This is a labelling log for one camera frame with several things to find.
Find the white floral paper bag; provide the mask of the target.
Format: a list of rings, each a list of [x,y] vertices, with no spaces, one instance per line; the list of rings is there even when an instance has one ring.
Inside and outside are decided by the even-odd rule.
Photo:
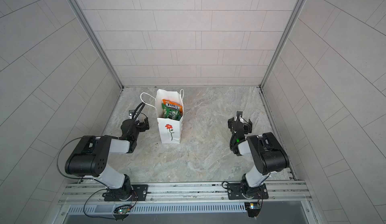
[[[159,134],[163,144],[179,144],[181,142],[184,94],[183,89],[179,92],[159,89],[155,97],[145,92],[140,95],[140,99],[143,99],[143,95],[147,95],[154,100],[154,104],[149,104],[144,100],[142,102],[155,108]]]

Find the green Fox's candy packet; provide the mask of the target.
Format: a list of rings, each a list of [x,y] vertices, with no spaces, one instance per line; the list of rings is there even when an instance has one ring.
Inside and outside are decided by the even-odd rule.
[[[180,113],[178,110],[168,108],[164,104],[162,104],[162,110],[163,110],[163,118],[164,119],[171,119],[171,120],[180,121],[181,118],[183,117],[183,114]]]

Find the orange Fox's candy packet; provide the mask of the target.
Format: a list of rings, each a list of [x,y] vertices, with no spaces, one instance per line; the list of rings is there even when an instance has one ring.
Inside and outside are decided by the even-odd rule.
[[[168,99],[163,99],[162,103],[168,108],[172,108],[174,110],[178,110],[180,113],[183,113],[183,106],[180,103]]]

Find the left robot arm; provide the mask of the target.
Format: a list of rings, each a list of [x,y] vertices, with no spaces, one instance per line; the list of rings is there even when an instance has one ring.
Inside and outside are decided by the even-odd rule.
[[[108,164],[108,156],[112,153],[133,153],[139,133],[148,129],[150,126],[146,117],[142,122],[125,120],[121,125],[122,138],[83,136],[64,166],[66,174],[104,185],[104,201],[145,201],[148,185],[132,185],[128,175],[117,172]]]

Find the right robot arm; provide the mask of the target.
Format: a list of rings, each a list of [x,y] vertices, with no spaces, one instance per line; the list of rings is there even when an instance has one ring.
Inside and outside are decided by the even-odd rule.
[[[230,150],[237,156],[251,155],[253,166],[242,176],[237,193],[245,199],[264,198],[264,182],[274,172],[289,167],[289,158],[272,132],[252,135],[252,122],[243,118],[243,112],[228,120]]]

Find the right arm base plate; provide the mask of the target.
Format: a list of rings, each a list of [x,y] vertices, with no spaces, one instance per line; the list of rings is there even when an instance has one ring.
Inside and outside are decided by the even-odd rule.
[[[228,198],[230,200],[269,199],[265,184],[258,187],[249,187],[246,182],[223,182],[222,187],[227,189]]]

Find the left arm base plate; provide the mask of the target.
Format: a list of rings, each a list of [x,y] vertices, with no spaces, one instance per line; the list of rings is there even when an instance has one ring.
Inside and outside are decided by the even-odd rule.
[[[123,185],[102,194],[104,201],[145,201],[149,186],[146,184]]]

